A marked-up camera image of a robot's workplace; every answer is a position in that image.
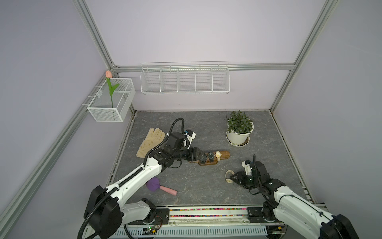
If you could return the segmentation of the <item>beige watch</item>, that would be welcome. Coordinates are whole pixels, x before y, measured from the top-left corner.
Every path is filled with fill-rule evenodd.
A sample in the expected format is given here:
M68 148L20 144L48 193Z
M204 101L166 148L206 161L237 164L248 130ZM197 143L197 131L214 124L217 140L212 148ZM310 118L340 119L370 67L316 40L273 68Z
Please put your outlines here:
M231 179L231 177L235 175L235 173L232 171L232 170L228 170L226 171L225 173L225 181L229 184L232 184L234 183L233 180Z
M222 156L221 152L217 150L217 151L215 152L215 157L216 157L217 161L220 161L221 156Z

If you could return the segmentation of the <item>slim black watch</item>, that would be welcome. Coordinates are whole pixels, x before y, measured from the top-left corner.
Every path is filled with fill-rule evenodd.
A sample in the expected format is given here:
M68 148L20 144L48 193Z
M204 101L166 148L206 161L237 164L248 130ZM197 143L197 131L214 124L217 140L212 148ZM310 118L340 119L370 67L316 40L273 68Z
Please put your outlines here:
M215 162L215 153L214 152L208 152L206 154L207 156L207 160L206 160L206 164L214 164Z

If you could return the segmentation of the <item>chunky black watch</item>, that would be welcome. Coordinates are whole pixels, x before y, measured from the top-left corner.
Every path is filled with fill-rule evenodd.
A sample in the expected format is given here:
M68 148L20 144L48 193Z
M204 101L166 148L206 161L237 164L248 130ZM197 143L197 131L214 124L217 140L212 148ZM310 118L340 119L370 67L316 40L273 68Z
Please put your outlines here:
M205 164L206 163L206 160L207 160L207 156L204 152L199 152L198 154L198 163L199 164Z

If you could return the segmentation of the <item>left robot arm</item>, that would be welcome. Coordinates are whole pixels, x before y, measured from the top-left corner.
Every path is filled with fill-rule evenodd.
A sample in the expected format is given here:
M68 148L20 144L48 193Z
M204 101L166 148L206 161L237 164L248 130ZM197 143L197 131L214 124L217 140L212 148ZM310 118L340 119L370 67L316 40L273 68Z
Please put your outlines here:
M89 196L84 212L84 221L80 226L77 238L83 237L87 226L91 226L96 236L101 239L110 238L120 226L133 221L153 221L155 206L147 199L127 204L128 199L149 180L170 168L174 161L192 157L191 146L196 133L181 128L181 132L169 132L156 146L144 156L143 163L125 177L105 188L97 186Z

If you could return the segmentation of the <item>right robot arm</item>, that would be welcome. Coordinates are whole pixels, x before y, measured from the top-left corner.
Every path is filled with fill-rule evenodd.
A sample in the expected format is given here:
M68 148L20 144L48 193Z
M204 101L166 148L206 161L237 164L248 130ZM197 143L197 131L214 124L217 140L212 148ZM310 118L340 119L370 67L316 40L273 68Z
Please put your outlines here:
M357 239L359 236L348 218L319 209L298 196L282 181L271 178L265 165L256 160L242 162L244 171L229 179L247 190L262 194L263 217L268 222L281 221L307 239Z

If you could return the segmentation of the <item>wooden watch stand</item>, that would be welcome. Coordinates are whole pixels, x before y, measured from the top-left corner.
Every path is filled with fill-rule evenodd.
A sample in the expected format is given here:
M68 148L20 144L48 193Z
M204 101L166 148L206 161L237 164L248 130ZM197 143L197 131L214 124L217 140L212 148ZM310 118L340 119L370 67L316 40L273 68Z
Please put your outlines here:
M221 160L230 158L230 152L227 150L217 150L210 152L198 152L194 159L189 160L191 163L197 163L200 166L210 166L218 164Z

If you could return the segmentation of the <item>beige work glove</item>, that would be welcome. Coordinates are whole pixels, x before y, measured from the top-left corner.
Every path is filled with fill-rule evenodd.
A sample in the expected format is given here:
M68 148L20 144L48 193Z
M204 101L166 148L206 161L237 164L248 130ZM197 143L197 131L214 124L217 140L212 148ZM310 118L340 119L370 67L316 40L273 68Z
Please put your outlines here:
M165 138L165 133L159 128L151 128L143 142L141 143L136 156L139 158L145 158L147 152L161 143Z

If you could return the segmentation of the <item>purple pink brush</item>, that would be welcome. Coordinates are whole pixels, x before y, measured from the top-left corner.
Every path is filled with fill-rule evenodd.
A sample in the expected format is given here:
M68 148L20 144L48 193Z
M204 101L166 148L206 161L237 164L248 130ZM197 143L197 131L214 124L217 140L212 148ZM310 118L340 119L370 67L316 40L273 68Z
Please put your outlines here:
M165 187L165 186L162 186L160 184L160 180L157 178L157 177L153 177L151 178L149 181L146 182L146 187L150 190L150 191L156 191L158 189L166 192L166 193L169 193L171 195L174 195L174 196L177 196L178 194L178 191L174 190L174 189L171 189L171 188L168 188L168 187Z

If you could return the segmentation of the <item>potted green plant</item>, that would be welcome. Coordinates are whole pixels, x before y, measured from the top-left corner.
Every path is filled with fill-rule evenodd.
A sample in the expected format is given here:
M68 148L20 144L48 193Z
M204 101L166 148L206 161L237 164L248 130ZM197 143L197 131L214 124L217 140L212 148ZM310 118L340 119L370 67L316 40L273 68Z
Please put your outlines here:
M227 127L227 139L235 146L243 145L254 130L253 121L243 111L232 111Z

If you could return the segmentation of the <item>white mesh box basket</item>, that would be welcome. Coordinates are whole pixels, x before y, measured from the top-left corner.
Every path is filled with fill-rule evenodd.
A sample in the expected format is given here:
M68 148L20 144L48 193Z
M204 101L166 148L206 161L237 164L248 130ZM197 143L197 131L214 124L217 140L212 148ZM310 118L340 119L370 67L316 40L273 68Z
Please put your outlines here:
M129 78L105 80L87 110L97 122L123 122L135 93L133 81Z

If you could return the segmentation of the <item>artificial pink tulip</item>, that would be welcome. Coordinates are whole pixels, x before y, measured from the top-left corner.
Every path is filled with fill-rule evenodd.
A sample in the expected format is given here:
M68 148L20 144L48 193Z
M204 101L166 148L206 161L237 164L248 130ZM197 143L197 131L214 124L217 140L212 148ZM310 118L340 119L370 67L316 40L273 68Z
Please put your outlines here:
M119 87L119 83L113 85L111 83L111 78L113 77L112 73L110 70L106 70L105 72L105 78L106 78L106 83L108 85L108 89L109 89L109 95L110 95L110 100L111 100L111 106L112 108L114 108L114 103L113 103L113 94L115 92L115 90Z

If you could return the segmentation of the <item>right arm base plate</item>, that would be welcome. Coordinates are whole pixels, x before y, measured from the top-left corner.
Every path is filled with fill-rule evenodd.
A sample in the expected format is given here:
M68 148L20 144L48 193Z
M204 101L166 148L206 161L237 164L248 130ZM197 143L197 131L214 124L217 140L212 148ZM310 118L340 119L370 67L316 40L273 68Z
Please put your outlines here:
M250 223L259 223L264 225L275 226L281 224L282 226L286 225L283 221L280 221L276 218L272 208L262 206L250 206L247 207L248 220Z

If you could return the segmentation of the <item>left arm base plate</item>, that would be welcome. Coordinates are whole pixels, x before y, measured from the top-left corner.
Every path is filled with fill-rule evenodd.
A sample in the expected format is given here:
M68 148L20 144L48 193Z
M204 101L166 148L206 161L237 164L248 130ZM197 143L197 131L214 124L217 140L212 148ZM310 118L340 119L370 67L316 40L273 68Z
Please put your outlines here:
M167 225L170 219L168 208L157 208L155 212L150 212L144 220L136 220L128 225Z

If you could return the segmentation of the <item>aluminium frame profiles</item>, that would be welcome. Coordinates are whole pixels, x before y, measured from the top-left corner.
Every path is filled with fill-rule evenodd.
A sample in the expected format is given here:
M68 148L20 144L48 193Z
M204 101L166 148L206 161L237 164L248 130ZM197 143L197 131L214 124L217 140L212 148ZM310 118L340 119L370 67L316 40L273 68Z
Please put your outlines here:
M281 98L285 94L287 87L291 83L295 74L302 66L308 52L316 41L318 35L321 33L328 18L337 7L338 1L326 1L313 25L312 30L309 33L307 40L305 41L303 48L301 49L296 61L294 63L250 63L250 64L229 64L229 63L216 63L216 64L198 64L191 65L149 65L149 68L168 69L169 71L201 71L206 70L210 73L213 72L229 72L229 71L257 71L257 70L287 70L289 74L284 81L281 89L279 90L270 111L274 112L276 107L281 101ZM101 53L103 60L105 60L107 67L111 68L113 74L119 73L134 73L143 70L141 66L116 66L112 62L112 59L106 49L104 41L100 36L99 30L94 22L94 19L90 13L88 5L85 1L74 1L74 6L80 14L85 26L88 29L93 41L95 42L98 51ZM68 143L75 135L76 131L84 121L85 117L89 113L87 107L90 105L93 96L88 96L84 104L82 104L68 124L55 139L49 150L45 153L40 160L36 168L32 171L22 187L18 190L14 198L9 205L1 213L1 238L5 239L9 236L10 232L16 225L17 221L35 196L36 192L46 179L47 175L56 164L57 160L67 147Z

